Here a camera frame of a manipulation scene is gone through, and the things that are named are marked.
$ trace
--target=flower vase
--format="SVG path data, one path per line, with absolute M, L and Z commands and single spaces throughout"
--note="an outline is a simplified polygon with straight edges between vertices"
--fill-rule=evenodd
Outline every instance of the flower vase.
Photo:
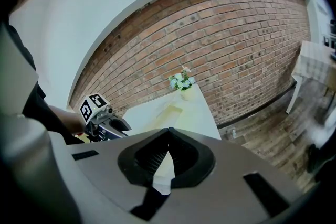
M 195 87 L 191 86 L 189 89 L 184 91 L 180 91 L 181 98 L 185 101 L 192 101 L 196 99 L 196 89 Z

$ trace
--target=white flower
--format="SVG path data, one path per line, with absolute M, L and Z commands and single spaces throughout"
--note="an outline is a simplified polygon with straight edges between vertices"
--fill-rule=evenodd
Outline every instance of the white flower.
M 181 73 L 175 74 L 175 79 L 182 81 L 183 80 L 182 74 Z
M 174 89 L 176 83 L 177 83 L 177 79 L 172 79 L 172 80 L 170 81 L 170 86 Z
M 187 71 L 187 72 L 191 72 L 191 70 L 188 67 L 182 66 L 183 70 Z
M 189 84 L 189 82 L 188 81 L 186 81 L 186 82 L 184 82 L 183 83 L 183 87 L 186 87 L 186 88 L 188 88 L 190 86 L 190 84 Z
M 188 79 L 188 81 L 190 82 L 190 84 L 194 84 L 195 83 L 195 78 L 194 77 L 190 77 Z
M 183 83 L 182 83 L 182 81 L 177 81 L 177 86 L 178 86 L 178 88 L 179 89 L 181 89 L 181 88 L 183 88 Z

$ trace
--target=red brick wall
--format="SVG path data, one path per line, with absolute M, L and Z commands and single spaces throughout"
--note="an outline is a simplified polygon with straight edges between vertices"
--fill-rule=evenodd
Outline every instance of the red brick wall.
M 70 105 L 100 92 L 123 115 L 169 93 L 168 77 L 185 65 L 223 123 L 290 86 L 302 40 L 310 40 L 304 0 L 157 0 L 99 46 Z

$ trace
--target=person's arm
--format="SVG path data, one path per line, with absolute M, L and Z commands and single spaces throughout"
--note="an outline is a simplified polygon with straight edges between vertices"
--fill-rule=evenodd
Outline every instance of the person's arm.
M 62 121 L 62 123 L 65 125 L 70 133 L 78 134 L 84 132 L 85 123 L 82 120 L 80 114 L 67 112 L 52 105 L 50 105 L 49 108 Z

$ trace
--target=wooden floor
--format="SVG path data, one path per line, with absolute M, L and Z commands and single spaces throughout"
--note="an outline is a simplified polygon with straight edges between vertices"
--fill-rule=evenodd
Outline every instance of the wooden floor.
M 294 89 L 262 111 L 219 130 L 222 138 L 242 145 L 286 173 L 306 192 L 314 185 L 313 175 L 306 172 L 307 146 L 318 140 L 315 126 L 323 126 L 326 108 L 332 98 L 326 87 L 307 80 L 288 115 Z M 330 112 L 335 107 L 335 100 Z

